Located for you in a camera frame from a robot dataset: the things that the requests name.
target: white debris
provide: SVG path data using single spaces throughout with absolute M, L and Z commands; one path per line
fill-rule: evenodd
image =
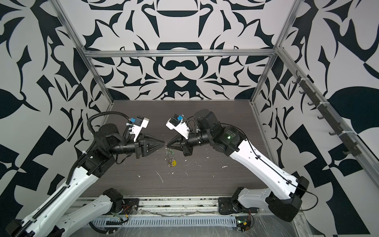
M 156 173 L 158 174 L 158 172 L 156 171 Z M 159 174 L 158 174 L 159 175 Z M 163 179 L 162 179 L 162 177 L 159 175 L 159 178 L 161 178 L 161 180 L 162 180 L 162 183 L 163 183 Z

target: perforated metal channel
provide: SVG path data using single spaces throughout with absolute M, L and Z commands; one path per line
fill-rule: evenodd
M 92 223 L 96 227 L 105 227 L 109 218 L 96 218 Z M 235 217 L 134 217 L 122 227 L 178 227 L 178 226 L 225 226 L 236 227 Z

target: plastic sheet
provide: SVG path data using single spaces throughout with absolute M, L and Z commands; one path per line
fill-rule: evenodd
M 71 237 L 298 237 L 293 222 L 285 222 L 273 215 L 255 215 L 254 225 L 246 232 L 237 231 L 229 226 L 186 226 L 186 227 L 121 227 L 113 234 L 99 234 L 85 226 Z

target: black and white patterned wall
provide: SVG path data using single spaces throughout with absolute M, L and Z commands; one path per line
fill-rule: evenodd
M 96 58 L 113 99 L 250 99 L 268 56 Z
M 0 236 L 64 182 L 109 105 L 47 0 L 0 1 Z M 100 124 L 101 118 L 93 124 Z
M 272 48 L 293 0 L 64 0 L 87 49 Z
M 293 0 L 64 0 L 88 50 L 273 48 Z M 267 57 L 96 58 L 114 99 L 250 99 Z
M 285 50 L 379 156 L 379 2 L 305 0 Z M 305 176 L 318 205 L 305 212 L 315 236 L 377 236 L 379 190 L 277 59 L 256 100 L 279 166 Z M 304 196 L 303 209 L 315 197 Z

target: cable tie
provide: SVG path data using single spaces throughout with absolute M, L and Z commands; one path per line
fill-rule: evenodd
M 318 105 L 316 106 L 316 109 L 318 109 L 318 107 L 320 106 L 320 105 L 322 105 L 322 104 L 330 104 L 329 102 L 320 102 L 320 103 L 318 103 Z
M 345 130 L 343 130 L 338 136 L 340 137 L 341 135 L 343 135 L 345 133 L 348 133 L 348 132 L 356 134 L 354 131 L 345 131 Z

